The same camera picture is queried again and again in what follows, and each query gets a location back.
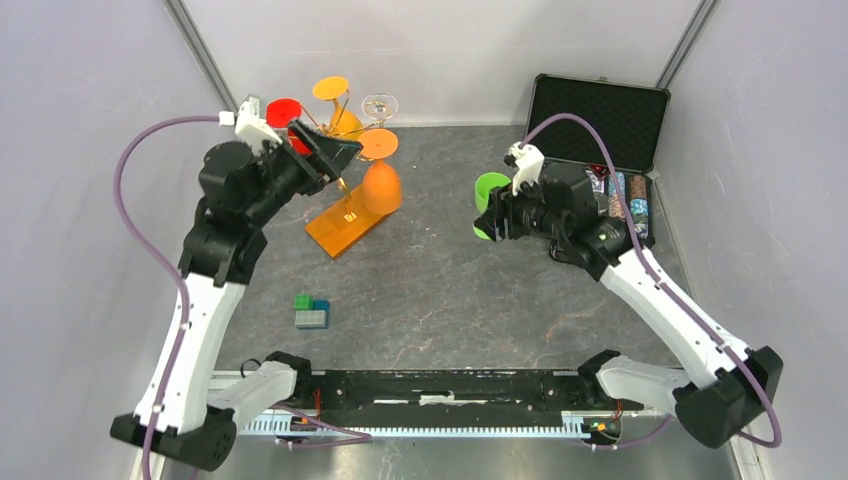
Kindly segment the green plastic wine glass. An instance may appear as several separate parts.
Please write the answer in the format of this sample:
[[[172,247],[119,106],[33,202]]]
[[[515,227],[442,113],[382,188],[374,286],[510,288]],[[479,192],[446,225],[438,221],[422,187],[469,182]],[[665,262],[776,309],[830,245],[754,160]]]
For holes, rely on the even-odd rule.
[[[475,220],[480,216],[480,214],[486,209],[486,207],[491,202],[489,200],[489,191],[492,188],[504,186],[507,184],[511,184],[511,179],[505,174],[496,172],[484,173],[476,180],[474,184],[474,199],[475,206],[478,210],[478,215]],[[473,228],[475,234],[481,239],[488,240],[481,231],[475,228],[475,220],[473,221]]]

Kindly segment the orange plastic wine glass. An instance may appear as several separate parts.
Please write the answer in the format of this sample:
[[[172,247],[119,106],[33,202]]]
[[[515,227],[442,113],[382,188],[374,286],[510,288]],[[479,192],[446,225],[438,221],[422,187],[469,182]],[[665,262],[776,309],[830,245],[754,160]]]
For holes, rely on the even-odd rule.
[[[375,128],[362,133],[359,142],[361,155],[371,163],[362,182],[365,207],[374,214],[391,214],[403,200],[400,177],[387,162],[398,149],[398,138],[390,130]]]

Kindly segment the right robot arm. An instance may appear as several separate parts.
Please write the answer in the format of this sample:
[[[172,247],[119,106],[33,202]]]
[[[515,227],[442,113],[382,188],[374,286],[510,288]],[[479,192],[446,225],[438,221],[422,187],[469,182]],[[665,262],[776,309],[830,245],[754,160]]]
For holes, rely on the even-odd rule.
[[[752,349],[710,318],[631,236],[627,222],[599,212],[591,181],[574,165],[552,164],[535,179],[518,173],[485,191],[474,226],[492,241],[537,236],[557,262],[585,270],[617,295],[671,350],[678,369],[606,350],[585,362],[580,400],[602,408],[631,400],[676,418],[700,444],[718,448],[772,402],[784,362],[769,346]]]

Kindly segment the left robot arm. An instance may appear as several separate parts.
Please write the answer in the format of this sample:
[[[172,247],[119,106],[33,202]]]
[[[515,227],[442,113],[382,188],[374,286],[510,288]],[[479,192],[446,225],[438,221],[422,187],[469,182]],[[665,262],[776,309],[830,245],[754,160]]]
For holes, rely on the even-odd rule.
[[[217,470],[237,434],[272,406],[306,405],[314,394],[310,362],[274,352],[252,374],[219,393],[210,383],[224,334],[267,240],[264,226],[298,195],[311,196],[340,178],[361,152],[293,120],[306,145],[297,152],[268,137],[212,147],[199,172],[201,198],[177,263],[165,270],[177,287],[166,342],[135,409],[117,416],[112,438],[202,471]]]

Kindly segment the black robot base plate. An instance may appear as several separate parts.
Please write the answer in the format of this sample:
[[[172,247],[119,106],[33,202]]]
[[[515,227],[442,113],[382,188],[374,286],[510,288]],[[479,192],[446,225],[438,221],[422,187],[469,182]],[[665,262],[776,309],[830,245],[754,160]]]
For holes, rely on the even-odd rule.
[[[288,404],[341,427],[554,427],[564,412],[612,416],[614,400],[573,370],[325,370],[297,382]]]

